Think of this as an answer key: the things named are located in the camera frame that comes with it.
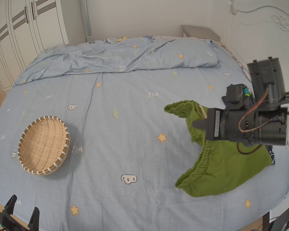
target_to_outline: wardrobe handle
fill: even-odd
[[[25,12],[25,21],[26,21],[27,23],[29,23],[28,18],[27,18],[26,8],[27,8],[27,7],[24,7],[24,12]]]
[[[33,17],[33,20],[35,20],[35,17],[34,17],[34,11],[33,11],[33,2],[31,2],[31,9],[32,9],[32,17]]]

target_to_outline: white cup print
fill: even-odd
[[[135,183],[138,178],[136,177],[136,175],[129,175],[129,174],[123,174],[121,176],[121,179],[127,184],[131,184],[131,183]]]
[[[77,105],[68,105],[69,110],[73,110],[77,108]]]

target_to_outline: basket rim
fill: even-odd
[[[40,171],[32,171],[29,168],[27,168],[27,166],[25,166],[25,164],[22,161],[22,157],[21,157],[22,140],[24,140],[24,137],[27,136],[26,132],[29,131],[29,129],[32,128],[33,125],[37,124],[37,122],[41,122],[41,121],[44,121],[44,120],[56,120],[56,121],[60,122],[63,125],[63,127],[64,127],[64,129],[66,131],[65,145],[63,147],[62,152],[59,154],[58,158],[53,163],[53,165],[51,165],[50,167],[48,167],[46,169],[40,170]],[[34,120],[24,130],[24,132],[22,133],[22,135],[20,137],[20,141],[19,141],[19,144],[18,144],[18,159],[20,161],[20,164],[22,165],[22,168],[24,170],[28,171],[29,173],[32,173],[34,175],[39,175],[39,176],[44,176],[44,175],[48,175],[48,174],[51,174],[51,173],[55,172],[58,168],[60,168],[60,166],[63,164],[63,162],[65,161],[65,159],[67,157],[67,154],[68,154],[68,151],[69,151],[69,146],[70,146],[70,141],[71,141],[71,138],[70,138],[70,134],[69,134],[68,128],[66,127],[66,124],[63,122],[63,120],[61,120],[59,117],[48,115],[48,116],[43,116],[43,117],[40,117],[40,118]]]

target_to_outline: black camera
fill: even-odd
[[[206,131],[207,140],[229,140],[246,147],[285,145],[289,92],[285,91],[279,58],[248,64],[254,95],[244,84],[227,87],[227,106],[209,108],[207,118],[192,126]]]

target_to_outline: green clothing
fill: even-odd
[[[186,118],[192,142],[203,146],[194,166],[177,180],[176,188],[183,189],[193,197],[219,195],[233,190],[271,165],[271,157],[265,146],[256,152],[243,155],[237,150],[237,143],[220,140],[206,140],[204,130],[193,128],[192,122],[203,119],[200,106],[195,101],[180,101],[167,105],[165,112]],[[255,149],[240,144],[243,152]]]

